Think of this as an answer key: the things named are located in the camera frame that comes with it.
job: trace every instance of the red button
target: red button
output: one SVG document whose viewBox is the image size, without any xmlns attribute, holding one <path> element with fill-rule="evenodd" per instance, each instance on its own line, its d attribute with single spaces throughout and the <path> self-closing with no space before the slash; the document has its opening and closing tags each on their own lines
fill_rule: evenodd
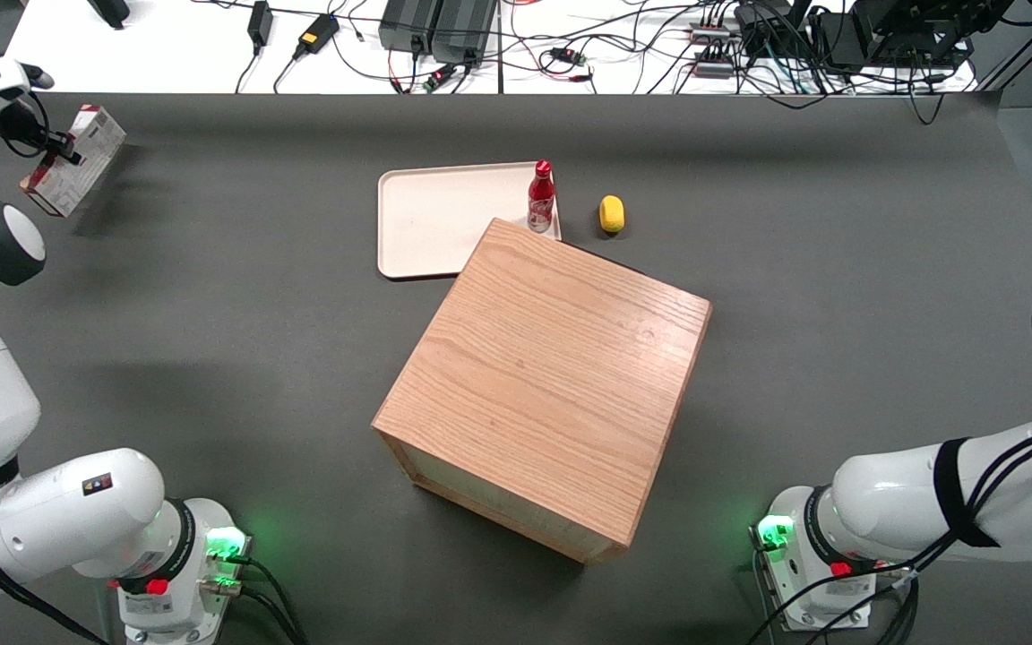
<svg viewBox="0 0 1032 645">
<path fill-rule="evenodd" d="M 169 588 L 169 580 L 162 580 L 156 577 L 146 584 L 146 592 L 151 595 L 162 595 Z"/>
</svg>

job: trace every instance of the bottle label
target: bottle label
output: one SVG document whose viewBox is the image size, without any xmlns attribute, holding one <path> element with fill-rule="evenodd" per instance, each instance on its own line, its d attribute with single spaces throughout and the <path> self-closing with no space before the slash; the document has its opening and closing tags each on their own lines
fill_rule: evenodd
<svg viewBox="0 0 1032 645">
<path fill-rule="evenodd" d="M 555 199 L 527 201 L 527 227 L 536 233 L 544 233 L 552 226 L 552 203 Z"/>
</svg>

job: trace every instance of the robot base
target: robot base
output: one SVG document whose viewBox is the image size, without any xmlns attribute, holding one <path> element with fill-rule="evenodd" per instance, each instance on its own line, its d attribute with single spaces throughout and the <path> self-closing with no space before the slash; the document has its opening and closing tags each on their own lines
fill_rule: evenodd
<svg viewBox="0 0 1032 645">
<path fill-rule="evenodd" d="M 808 584 L 831 577 L 831 567 L 818 557 L 807 539 L 805 512 L 813 487 L 794 486 L 771 502 L 768 519 L 778 518 L 785 538 L 781 546 L 763 551 L 763 560 L 770 573 L 771 595 L 781 605 Z M 787 632 L 818 632 L 875 591 L 875 575 L 836 580 L 816 587 L 783 611 Z M 871 605 L 865 605 L 856 614 L 835 623 L 835 628 L 865 628 L 871 619 Z"/>
<path fill-rule="evenodd" d="M 119 590 L 119 609 L 122 613 L 122 620 L 126 622 L 126 638 L 128 645 L 213 645 L 221 634 L 221 619 L 225 615 L 226 605 L 229 598 L 198 591 L 198 582 L 217 577 L 228 577 L 239 580 L 241 574 L 240 565 L 230 565 L 215 560 L 213 556 L 206 554 L 206 536 L 209 530 L 219 527 L 233 526 L 233 518 L 229 517 L 229 511 L 224 506 L 213 502 L 213 499 L 187 499 L 186 506 L 193 514 L 193 529 L 196 534 L 193 551 L 189 554 L 189 559 L 174 580 L 171 580 L 171 588 L 192 588 L 195 594 L 195 603 L 200 603 L 200 608 L 193 608 L 190 612 L 190 619 L 187 627 L 175 628 L 176 619 L 168 619 L 172 612 L 180 612 L 179 608 L 172 605 L 164 605 L 163 612 L 154 615 L 131 614 L 126 611 L 128 608 L 128 598 L 138 598 L 127 595 Z M 246 547 L 241 554 L 247 553 L 249 539 L 246 539 Z M 172 621 L 172 628 L 163 630 L 160 624 L 163 621 Z"/>
</svg>

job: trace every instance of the yellow sponge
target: yellow sponge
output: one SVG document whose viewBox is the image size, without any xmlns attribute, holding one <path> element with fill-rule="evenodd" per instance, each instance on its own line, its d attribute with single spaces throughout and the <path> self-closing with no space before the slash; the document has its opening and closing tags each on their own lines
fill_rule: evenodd
<svg viewBox="0 0 1032 645">
<path fill-rule="evenodd" d="M 615 195 L 600 200 L 600 228 L 607 233 L 619 233 L 623 229 L 623 201 Z"/>
</svg>

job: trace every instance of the green indicator light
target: green indicator light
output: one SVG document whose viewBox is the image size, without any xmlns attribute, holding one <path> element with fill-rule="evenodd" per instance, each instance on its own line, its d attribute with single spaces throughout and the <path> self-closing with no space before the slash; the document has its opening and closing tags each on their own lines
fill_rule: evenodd
<svg viewBox="0 0 1032 645">
<path fill-rule="evenodd" d="M 773 551 L 775 548 L 786 547 L 787 540 L 795 534 L 795 519 L 787 518 L 786 515 L 767 515 L 759 521 L 756 530 L 763 546 Z"/>
<path fill-rule="evenodd" d="M 205 535 L 205 554 L 218 558 L 241 555 L 246 548 L 246 534 L 236 526 L 222 526 L 209 529 Z"/>
</svg>

